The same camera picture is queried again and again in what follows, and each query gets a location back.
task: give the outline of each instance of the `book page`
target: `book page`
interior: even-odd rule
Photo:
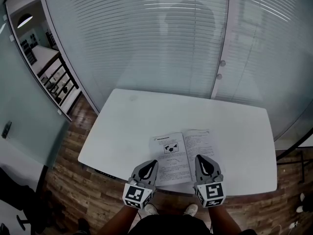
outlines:
[[[195,158],[198,154],[210,157],[222,170],[221,159],[209,130],[188,130],[183,136],[193,182],[197,181]]]
[[[158,161],[155,186],[168,186],[191,181],[182,133],[150,138],[149,149],[152,159]]]

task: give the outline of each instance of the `black metal frame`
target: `black metal frame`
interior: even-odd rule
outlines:
[[[69,79],[66,81],[66,83],[61,87],[61,89],[59,90],[59,92],[55,95],[55,99],[58,98],[58,96],[61,94],[62,91],[64,91],[64,88],[67,86],[67,84],[71,81],[73,83],[73,85],[71,86],[71,88],[65,92],[65,96],[62,98],[62,100],[60,102],[58,102],[58,104],[61,106],[65,99],[68,97],[68,95],[70,94],[70,92],[74,89],[74,87],[76,87],[77,89],[79,88],[78,87],[78,84],[76,83],[76,81],[74,80],[72,74],[69,72],[69,69],[68,67],[66,66],[66,63],[64,61],[64,59],[62,58],[61,54],[58,52],[46,65],[45,67],[37,74],[38,77],[41,77],[44,72],[46,72],[49,67],[57,60],[59,59],[60,62],[61,62],[61,65],[47,78],[47,81],[44,82],[44,86],[47,85],[47,83],[50,82],[51,78],[60,70],[61,67],[64,68],[65,72],[59,77],[59,79],[54,82],[54,85],[48,89],[48,91],[50,93],[53,94],[53,90],[58,86],[58,83],[61,81],[61,79],[67,74],[69,76]]]
[[[28,59],[29,63],[33,65],[37,62],[37,58],[35,57],[33,50],[31,46],[28,44],[27,40],[24,40],[21,42],[21,46],[23,48],[23,51],[25,53],[26,58]]]
[[[46,35],[47,38],[48,38],[48,42],[49,42],[49,44],[50,44],[50,47],[53,49],[53,46],[57,45],[57,43],[55,42],[52,33],[46,32],[45,35]]]
[[[292,147],[284,151],[282,154],[276,157],[276,161],[279,161],[280,159],[284,158],[291,152],[293,152],[296,148],[299,147],[305,140],[307,140],[311,135],[313,135],[313,128],[307,132],[306,135],[304,135],[298,142],[296,142]],[[313,162],[313,159],[303,159],[303,151],[300,151],[301,160],[300,161],[292,161],[292,162],[284,162],[284,163],[277,163],[277,165],[290,165],[290,164],[297,164],[301,163],[301,171],[302,171],[302,180],[299,183],[304,183],[305,181],[305,175],[304,175],[304,167],[309,165]]]

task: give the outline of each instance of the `glass wall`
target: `glass wall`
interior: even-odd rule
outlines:
[[[114,88],[210,98],[227,0],[46,0],[100,111]]]
[[[25,63],[0,7],[0,130],[12,122],[6,141],[43,165],[53,164],[68,129],[65,116],[44,93]]]
[[[236,0],[215,97],[266,108],[279,138],[313,100],[313,0]]]

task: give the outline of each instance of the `black shirt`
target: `black shirt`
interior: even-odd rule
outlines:
[[[138,222],[129,235],[210,235],[205,223],[190,215],[150,215]],[[246,230],[240,235],[256,235]]]

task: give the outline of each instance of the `table top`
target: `table top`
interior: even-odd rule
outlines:
[[[32,48],[32,51],[37,59],[37,61],[32,65],[32,70],[38,75],[39,78],[47,69],[47,64],[50,64],[51,60],[54,62],[56,60],[55,57],[60,55],[57,50],[49,49],[39,45]]]
[[[204,98],[115,89],[103,106],[78,161],[128,180],[151,159],[149,138],[210,129],[225,168],[227,195],[276,190],[276,156],[265,109]],[[161,187],[194,193],[192,183]]]
[[[312,147],[313,146],[313,135],[311,135],[307,140],[305,140],[299,147]]]

